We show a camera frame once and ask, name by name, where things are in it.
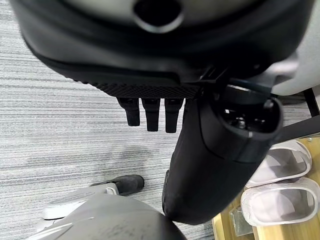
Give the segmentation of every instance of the striped carpet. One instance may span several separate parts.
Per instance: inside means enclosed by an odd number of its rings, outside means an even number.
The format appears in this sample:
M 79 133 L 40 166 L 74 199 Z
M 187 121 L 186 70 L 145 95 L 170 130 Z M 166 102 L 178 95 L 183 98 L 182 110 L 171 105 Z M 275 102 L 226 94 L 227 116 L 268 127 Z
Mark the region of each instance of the striped carpet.
M 307 118 L 303 97 L 285 101 L 287 123 Z M 115 98 L 39 62 L 8 2 L 0 0 L 0 240 L 32 235 L 47 202 L 125 174 L 145 178 L 144 190 L 132 197 L 161 211 L 179 133 L 165 133 L 163 105 L 159 132 L 147 132 L 141 116 L 141 126 L 127 126 Z M 214 239 L 210 222 L 178 226 L 190 240 Z

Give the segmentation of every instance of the gray plastic part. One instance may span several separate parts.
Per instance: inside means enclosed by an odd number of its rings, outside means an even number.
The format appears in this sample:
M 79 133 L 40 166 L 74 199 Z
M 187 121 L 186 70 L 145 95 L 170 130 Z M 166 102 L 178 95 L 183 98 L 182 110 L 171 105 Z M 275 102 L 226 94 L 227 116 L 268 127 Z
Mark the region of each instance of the gray plastic part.
M 130 197 L 98 193 L 28 240 L 185 240 L 176 225 Z

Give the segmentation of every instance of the wooden surface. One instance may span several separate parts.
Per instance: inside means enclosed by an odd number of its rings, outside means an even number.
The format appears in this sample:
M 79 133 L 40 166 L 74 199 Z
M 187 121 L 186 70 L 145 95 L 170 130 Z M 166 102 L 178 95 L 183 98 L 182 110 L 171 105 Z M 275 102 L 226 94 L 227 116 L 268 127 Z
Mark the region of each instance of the wooden surface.
M 215 240 L 255 240 L 253 233 L 237 237 L 234 224 L 229 215 L 232 209 L 240 206 L 241 194 L 242 192 L 225 210 L 212 219 Z
M 300 140 L 310 151 L 312 168 L 306 177 L 320 185 L 320 138 Z M 240 205 L 240 195 L 219 215 L 213 218 L 213 231 L 216 240 L 320 240 L 320 212 L 309 221 L 298 224 L 286 224 L 253 227 L 253 233 L 236 237 L 229 211 Z

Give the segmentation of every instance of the textured black plastic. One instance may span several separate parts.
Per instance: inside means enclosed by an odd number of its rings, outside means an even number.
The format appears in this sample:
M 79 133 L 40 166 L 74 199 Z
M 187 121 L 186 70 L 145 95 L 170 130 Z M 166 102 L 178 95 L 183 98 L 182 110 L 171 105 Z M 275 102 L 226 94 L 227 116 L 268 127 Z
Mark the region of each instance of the textured black plastic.
M 191 225 L 209 221 L 237 196 L 276 140 L 283 122 L 279 108 L 270 116 L 277 118 L 273 132 L 249 133 L 227 127 L 208 104 L 188 101 L 163 186 L 165 215 Z M 206 132 L 212 140 L 204 139 Z
M 314 0 L 264 0 L 236 17 L 167 34 L 97 21 L 63 1 L 10 2 L 22 35 L 41 56 L 69 64 L 160 70 L 178 75 L 181 83 L 194 83 L 203 74 L 199 70 L 212 64 L 224 62 L 236 66 L 234 72 L 254 76 L 253 66 L 263 71 L 289 57 L 307 29 Z M 154 82 L 144 78 L 144 85 Z

